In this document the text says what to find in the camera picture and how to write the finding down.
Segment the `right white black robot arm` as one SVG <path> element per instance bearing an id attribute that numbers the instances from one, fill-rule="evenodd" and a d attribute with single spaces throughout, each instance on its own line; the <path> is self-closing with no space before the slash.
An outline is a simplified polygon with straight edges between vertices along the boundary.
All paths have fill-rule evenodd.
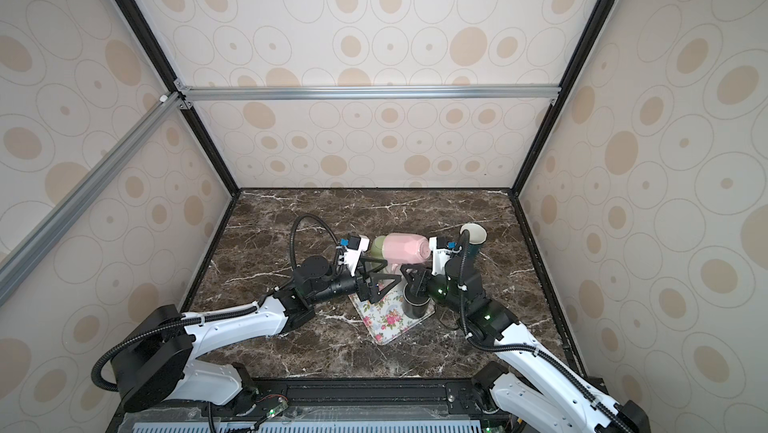
<path id="1" fill-rule="evenodd" d="M 399 268 L 417 297 L 445 306 L 473 348 L 495 354 L 497 364 L 475 378 L 478 401 L 489 411 L 504 411 L 539 432 L 648 432 L 647 413 L 634 401 L 619 403 L 553 355 L 527 326 L 483 288 L 476 259 L 486 230 L 466 223 L 454 241 L 428 243 L 432 263 Z"/>

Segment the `pink ceramic mug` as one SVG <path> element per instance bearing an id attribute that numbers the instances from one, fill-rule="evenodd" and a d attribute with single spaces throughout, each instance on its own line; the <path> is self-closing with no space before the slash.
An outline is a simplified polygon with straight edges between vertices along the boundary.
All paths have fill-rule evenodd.
<path id="1" fill-rule="evenodd" d="M 431 256 L 429 240 L 419 234 L 390 233 L 384 237 L 382 255 L 390 264 L 418 264 Z"/>

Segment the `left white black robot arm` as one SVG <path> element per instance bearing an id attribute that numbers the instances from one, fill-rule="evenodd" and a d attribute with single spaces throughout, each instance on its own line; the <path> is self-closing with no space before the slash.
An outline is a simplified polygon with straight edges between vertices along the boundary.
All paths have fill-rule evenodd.
<path id="1" fill-rule="evenodd" d="M 300 261 L 298 228 L 305 220 L 330 237 L 334 255 Z M 295 331 L 316 316 L 316 307 L 354 295 L 376 304 L 402 281 L 383 258 L 367 256 L 366 236 L 340 238 L 327 222 L 302 213 L 289 233 L 291 277 L 261 299 L 208 312 L 181 313 L 171 305 L 155 309 L 124 340 L 107 350 L 90 372 L 92 384 L 118 393 L 126 412 L 140 412 L 166 400 L 202 401 L 224 406 L 254 392 L 240 366 L 217 366 L 202 356 L 220 348 Z"/>

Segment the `dark green ceramic mug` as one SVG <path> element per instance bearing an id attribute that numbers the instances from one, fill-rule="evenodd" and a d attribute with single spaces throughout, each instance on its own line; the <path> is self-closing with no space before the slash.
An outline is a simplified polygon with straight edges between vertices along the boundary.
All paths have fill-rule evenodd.
<path id="1" fill-rule="evenodd" d="M 467 232 L 469 235 L 466 257 L 474 260 L 486 243 L 487 231 L 478 223 L 465 223 L 460 230 L 461 234 L 464 232 Z"/>

